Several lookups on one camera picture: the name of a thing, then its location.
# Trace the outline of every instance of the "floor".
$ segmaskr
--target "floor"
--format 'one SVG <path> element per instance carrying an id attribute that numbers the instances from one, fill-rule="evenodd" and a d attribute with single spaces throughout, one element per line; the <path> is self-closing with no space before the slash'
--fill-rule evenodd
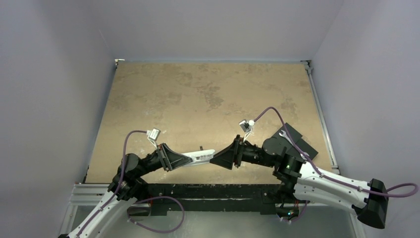
<path id="1" fill-rule="evenodd" d="M 318 111 L 302 64 L 277 63 L 138 63 L 118 65 L 95 143 L 86 182 L 109 183 L 121 163 L 126 134 L 162 131 L 158 143 L 185 153 L 219 151 L 243 135 L 238 122 L 254 119 L 266 107 L 280 110 L 286 122 L 314 147 L 315 164 L 331 170 Z M 281 127 L 267 112 L 248 138 L 262 145 Z M 133 134 L 127 153 L 154 151 L 144 134 Z M 278 183 L 272 168 L 243 163 L 232 171 L 211 165 L 157 170 L 143 176 L 160 183 Z"/>

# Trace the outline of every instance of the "wooden board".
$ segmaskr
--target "wooden board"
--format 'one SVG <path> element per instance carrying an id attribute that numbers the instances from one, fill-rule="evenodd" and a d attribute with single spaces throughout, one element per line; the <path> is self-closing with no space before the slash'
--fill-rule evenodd
<path id="1" fill-rule="evenodd" d="M 318 152 L 314 159 L 331 170 L 308 76 L 301 64 L 136 63 L 119 64 L 93 150 L 86 182 L 108 183 L 122 158 L 126 134 L 162 131 L 158 142 L 175 152 L 219 151 L 243 134 L 238 122 L 254 119 L 268 106 L 279 109 Z M 273 111 L 255 125 L 248 140 L 259 146 L 281 127 Z M 127 153 L 153 152 L 144 134 L 133 134 Z M 232 171 L 216 165 L 163 169 L 143 178 L 150 183 L 279 183 L 272 168 L 243 163 Z"/>

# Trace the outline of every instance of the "white wall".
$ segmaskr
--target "white wall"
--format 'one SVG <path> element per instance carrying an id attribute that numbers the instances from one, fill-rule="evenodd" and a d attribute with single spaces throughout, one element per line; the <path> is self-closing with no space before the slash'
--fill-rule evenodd
<path id="1" fill-rule="evenodd" d="M 78 1 L 0 3 L 0 237 L 57 237 L 113 57 Z"/>
<path id="2" fill-rule="evenodd" d="M 91 0 L 128 60 L 308 60 L 343 0 Z"/>
<path id="3" fill-rule="evenodd" d="M 385 185 L 420 183 L 420 2 L 345 0 L 313 58 L 341 172 Z M 385 230 L 419 237 L 420 195 L 390 199 Z"/>

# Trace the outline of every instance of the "black metal bar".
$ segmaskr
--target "black metal bar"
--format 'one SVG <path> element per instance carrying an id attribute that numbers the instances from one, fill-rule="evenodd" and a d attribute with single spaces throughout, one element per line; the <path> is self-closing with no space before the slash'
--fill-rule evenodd
<path id="1" fill-rule="evenodd" d="M 148 184 L 151 197 L 171 196 L 178 199 L 186 211 L 259 212 L 262 215 L 276 214 L 275 204 L 295 202 L 281 201 L 276 196 L 279 188 L 279 184 Z M 180 208 L 169 199 L 154 200 L 151 215 L 164 216 L 169 210 L 180 211 Z"/>

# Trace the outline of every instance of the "cable connector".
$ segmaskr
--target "cable connector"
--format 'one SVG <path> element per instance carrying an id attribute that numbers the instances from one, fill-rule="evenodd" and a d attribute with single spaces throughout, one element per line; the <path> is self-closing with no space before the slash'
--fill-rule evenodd
<path id="1" fill-rule="evenodd" d="M 160 135 L 160 130 L 153 128 L 152 130 L 148 130 L 146 134 L 147 134 L 147 140 L 150 141 L 150 143 L 153 145 L 155 149 L 158 149 L 158 145 L 156 144 L 156 141 L 158 140 L 158 137 Z"/>
<path id="2" fill-rule="evenodd" d="M 251 132 L 255 122 L 253 120 L 245 120 L 239 122 L 240 127 L 245 133 Z"/>
<path id="3" fill-rule="evenodd" d="M 147 131 L 147 139 L 156 142 L 160 135 L 160 130 L 153 128 L 152 130 Z"/>

